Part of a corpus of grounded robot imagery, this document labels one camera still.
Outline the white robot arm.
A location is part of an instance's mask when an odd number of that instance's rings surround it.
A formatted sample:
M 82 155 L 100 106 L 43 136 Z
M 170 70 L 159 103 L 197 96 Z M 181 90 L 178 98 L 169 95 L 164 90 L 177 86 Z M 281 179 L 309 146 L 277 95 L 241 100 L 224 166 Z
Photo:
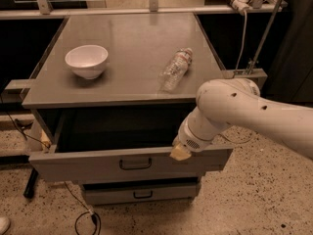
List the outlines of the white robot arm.
M 313 109 L 266 100 L 247 78 L 213 79 L 201 85 L 196 107 L 181 123 L 170 157 L 183 161 L 205 150 L 231 126 L 256 131 L 313 159 Z

